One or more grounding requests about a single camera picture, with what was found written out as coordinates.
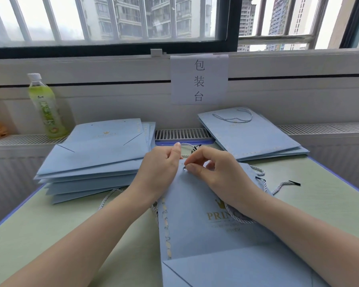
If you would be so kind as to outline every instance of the bottle cap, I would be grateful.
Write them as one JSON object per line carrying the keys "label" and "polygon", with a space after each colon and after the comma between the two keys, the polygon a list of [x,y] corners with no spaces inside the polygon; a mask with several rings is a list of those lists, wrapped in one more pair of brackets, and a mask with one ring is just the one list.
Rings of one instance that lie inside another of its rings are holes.
{"label": "bottle cap", "polygon": [[39,73],[28,73],[28,77],[31,82],[41,81],[41,75]]}

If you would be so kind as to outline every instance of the black cord end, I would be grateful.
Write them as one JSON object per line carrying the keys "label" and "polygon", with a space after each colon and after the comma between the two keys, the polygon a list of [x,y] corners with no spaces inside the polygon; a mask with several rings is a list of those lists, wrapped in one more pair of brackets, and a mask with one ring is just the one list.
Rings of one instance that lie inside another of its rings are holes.
{"label": "black cord end", "polygon": [[294,183],[295,185],[297,185],[297,186],[301,186],[301,184],[300,183],[297,183],[297,182],[295,182],[295,181],[291,181],[291,180],[289,180],[290,182],[292,182],[292,183]]}

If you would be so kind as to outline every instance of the stack of paper bags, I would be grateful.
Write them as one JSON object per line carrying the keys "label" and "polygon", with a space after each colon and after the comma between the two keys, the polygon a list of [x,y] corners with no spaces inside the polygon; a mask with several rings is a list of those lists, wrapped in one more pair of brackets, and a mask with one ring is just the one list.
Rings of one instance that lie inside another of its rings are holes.
{"label": "stack of paper bags", "polygon": [[[241,166],[262,188],[250,166]],[[158,201],[158,225],[164,287],[328,287],[271,231],[234,220],[183,161]]]}
{"label": "stack of paper bags", "polygon": [[216,114],[224,119],[250,119],[251,114],[238,109],[242,109],[242,107],[198,114],[201,123],[221,148],[230,152],[238,161],[307,154],[309,152],[264,116],[253,111],[253,119],[247,123],[238,123],[240,122],[238,119],[228,122],[213,115]]}
{"label": "stack of paper bags", "polygon": [[54,146],[35,179],[47,183],[52,203],[130,185],[155,146],[155,122],[110,120],[77,125]]}

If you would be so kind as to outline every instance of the person's right hand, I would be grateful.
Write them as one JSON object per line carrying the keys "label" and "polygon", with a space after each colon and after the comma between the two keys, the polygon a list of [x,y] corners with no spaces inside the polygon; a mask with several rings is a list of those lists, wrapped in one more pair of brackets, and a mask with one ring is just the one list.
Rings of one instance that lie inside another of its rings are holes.
{"label": "person's right hand", "polygon": [[220,199],[244,215],[250,216],[259,200],[268,196],[251,181],[229,152],[202,146],[184,165],[188,172],[205,181]]}

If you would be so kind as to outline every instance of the green tea bottle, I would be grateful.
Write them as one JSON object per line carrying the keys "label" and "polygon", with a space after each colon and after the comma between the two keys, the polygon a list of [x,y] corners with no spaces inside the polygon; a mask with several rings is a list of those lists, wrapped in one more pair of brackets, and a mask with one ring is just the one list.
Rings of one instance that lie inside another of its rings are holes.
{"label": "green tea bottle", "polygon": [[28,73],[28,77],[31,80],[29,97],[41,116],[47,136],[50,139],[67,136],[69,132],[62,124],[53,91],[41,82],[39,73]]}

